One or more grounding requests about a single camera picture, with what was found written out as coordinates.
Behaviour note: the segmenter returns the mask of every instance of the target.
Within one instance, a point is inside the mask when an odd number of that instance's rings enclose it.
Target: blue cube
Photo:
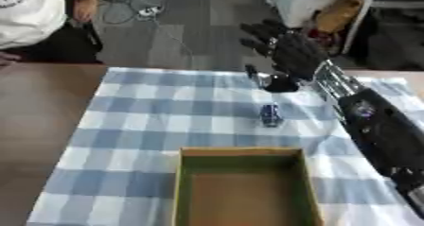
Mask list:
[[[283,121],[276,104],[264,105],[260,111],[260,118],[267,128],[276,128]]]

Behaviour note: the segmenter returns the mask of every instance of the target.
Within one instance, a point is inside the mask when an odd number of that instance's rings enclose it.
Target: cardboard box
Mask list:
[[[323,225],[300,148],[182,148],[173,226]]]

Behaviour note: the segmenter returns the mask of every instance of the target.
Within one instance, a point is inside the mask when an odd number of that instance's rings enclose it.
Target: checkered tablecloth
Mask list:
[[[424,122],[404,79],[361,81]],[[277,129],[258,116],[271,102]],[[326,225],[423,224],[308,88],[271,95],[241,73],[111,68],[27,225],[170,226],[178,149],[191,146],[301,147]]]

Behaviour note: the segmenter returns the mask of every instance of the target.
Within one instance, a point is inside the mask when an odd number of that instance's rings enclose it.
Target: person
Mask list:
[[[94,63],[87,34],[69,25],[65,0],[0,0],[0,65],[17,61]],[[75,0],[73,18],[90,21],[97,0]]]

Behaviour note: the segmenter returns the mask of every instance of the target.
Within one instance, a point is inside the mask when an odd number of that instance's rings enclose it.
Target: robotic arm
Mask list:
[[[405,114],[370,88],[344,73],[326,52],[280,23],[241,25],[255,37],[241,44],[274,61],[275,74],[246,72],[261,89],[295,92],[309,85],[328,102],[364,157],[424,219],[424,133]]]

